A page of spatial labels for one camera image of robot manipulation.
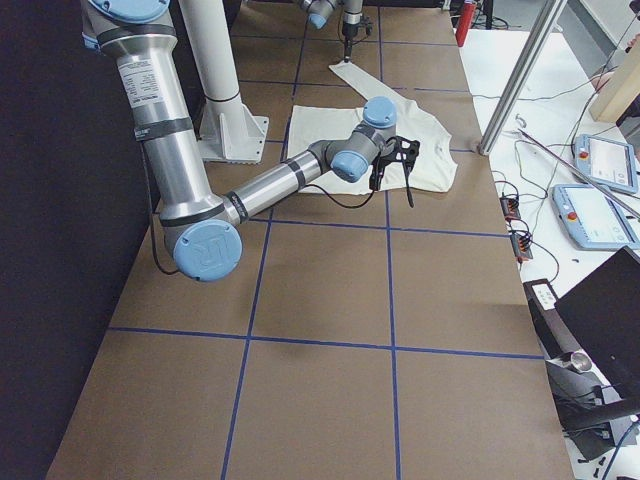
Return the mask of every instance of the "black monitor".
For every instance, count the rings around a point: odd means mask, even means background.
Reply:
[[[620,396],[640,395],[640,257],[618,250],[556,310]]]

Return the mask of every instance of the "blue joint cap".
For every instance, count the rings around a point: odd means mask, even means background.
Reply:
[[[398,121],[398,112],[389,98],[374,97],[364,105],[363,119],[372,127],[389,128]]]
[[[84,40],[85,48],[88,48],[89,50],[92,50],[96,53],[100,53],[100,44],[98,43],[97,39],[90,37],[86,33],[82,34],[82,39]]]
[[[126,23],[148,23],[169,8],[171,0],[89,0],[104,15]]]
[[[242,255],[242,240],[233,225],[209,219],[187,228],[173,249],[178,269],[199,282],[214,282],[233,271]]]
[[[356,183],[367,173],[369,162],[358,152],[353,150],[342,150],[333,157],[331,170],[342,180],[349,183]]]
[[[327,19],[322,15],[318,15],[317,13],[312,13],[309,15],[309,23],[320,30],[327,23]]]

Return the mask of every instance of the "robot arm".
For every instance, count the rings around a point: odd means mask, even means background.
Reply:
[[[293,0],[309,15],[309,23],[320,30],[338,7],[338,0]]]
[[[236,225],[329,170],[356,182],[371,163],[392,152],[395,106],[377,97],[367,102],[364,120],[348,139],[316,142],[226,195],[215,195],[171,56],[176,45],[171,18],[166,8],[149,9],[145,15],[142,3],[132,13],[133,2],[128,2],[112,1],[105,11],[103,2],[83,0],[85,23],[100,51],[116,60],[136,140],[145,150],[163,199],[160,222],[165,246],[186,276],[200,281],[224,277],[242,253]]]
[[[309,23],[317,29],[325,26],[329,17],[343,5],[342,36],[344,37],[344,61],[351,61],[353,40],[358,36],[361,27],[366,30],[367,37],[371,35],[372,23],[362,15],[362,0],[293,0],[309,14]]]

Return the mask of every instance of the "white table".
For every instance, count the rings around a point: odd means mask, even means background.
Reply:
[[[465,46],[461,49],[461,55],[469,88],[474,95],[474,106],[482,131],[486,129],[498,100],[475,95],[497,97],[502,94],[527,36],[528,32],[496,30],[471,30],[469,32]],[[587,75],[562,34],[553,33],[536,62],[520,98],[549,97],[587,82]],[[516,115],[519,115],[526,122],[526,131],[542,143],[547,145],[565,144],[571,140],[570,132],[593,92],[593,87],[587,83],[574,92],[552,100],[519,100],[490,154],[492,169],[501,172],[494,173],[494,178],[502,180],[502,174],[504,174],[509,182],[516,185],[521,195],[543,194],[540,189],[527,183],[519,175],[514,143],[521,137],[510,133],[521,126],[516,121]],[[594,121],[587,111],[578,133],[595,134],[610,127],[614,128],[601,136],[624,141],[618,128],[615,128],[611,123]],[[518,150],[524,176],[528,179],[543,187],[561,183],[577,183],[576,179],[562,165],[558,166],[552,178],[556,161],[540,149],[520,143]],[[564,149],[556,147],[554,151],[567,160],[571,158],[571,149],[568,147]],[[496,184],[496,187],[498,192],[502,192],[503,187],[505,193],[513,192],[509,186],[505,187],[503,184]],[[633,208],[640,208],[640,198],[630,198],[627,195],[623,197]],[[554,214],[549,198],[540,201],[532,197],[524,197],[521,199],[520,212],[522,218],[532,229],[534,225],[537,225],[534,231],[534,240],[550,250],[558,259],[560,271],[557,279],[553,282],[553,287],[559,296],[568,292],[614,253],[576,249]],[[637,221],[631,223],[634,229],[640,232],[640,223]],[[534,259],[524,262],[522,265],[520,271],[522,281],[553,277],[556,271],[553,259],[536,246],[532,247],[532,252]],[[593,472],[598,467],[598,459],[590,464],[579,464],[577,458],[580,458],[580,453],[573,442],[567,440],[567,448],[572,457],[576,478],[593,478]],[[603,472],[604,468],[600,467],[600,477]],[[640,477],[640,446],[625,447],[621,450],[609,472],[608,479],[615,479],[616,475]]]

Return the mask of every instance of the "white wall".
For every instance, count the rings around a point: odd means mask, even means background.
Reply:
[[[594,20],[602,27],[611,41],[616,44],[633,20],[629,0],[580,0]],[[640,33],[640,22],[635,21],[624,36],[620,47],[624,50],[627,42]]]

